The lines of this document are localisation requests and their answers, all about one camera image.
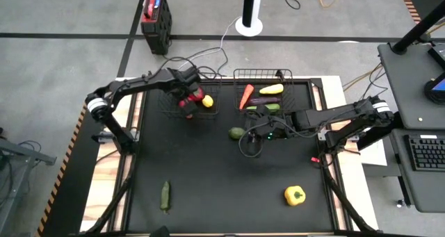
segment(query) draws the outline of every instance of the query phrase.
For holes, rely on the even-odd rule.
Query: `keyboard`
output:
[[[414,170],[445,172],[445,136],[437,139],[406,136],[405,139]]]

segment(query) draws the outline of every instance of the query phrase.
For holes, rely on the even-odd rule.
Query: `wire basket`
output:
[[[221,77],[217,77],[212,81],[202,81],[200,83],[206,95],[210,95],[213,99],[213,106],[206,108],[200,101],[196,102],[197,112],[193,114],[194,119],[215,119],[219,111],[219,94],[221,90]],[[158,108],[159,112],[169,118],[186,119],[186,114],[178,106],[179,100],[172,94],[159,92]]]
[[[283,92],[276,95],[261,95],[259,90],[274,84],[282,84]],[[285,113],[295,109],[295,92],[293,89],[293,79],[291,70],[267,70],[267,69],[237,69],[234,70],[234,87],[235,87],[235,109],[245,112],[246,109],[239,109],[239,104],[244,94],[247,84],[254,86],[254,92],[250,98],[260,97],[278,97],[280,98],[280,109],[277,113]]]

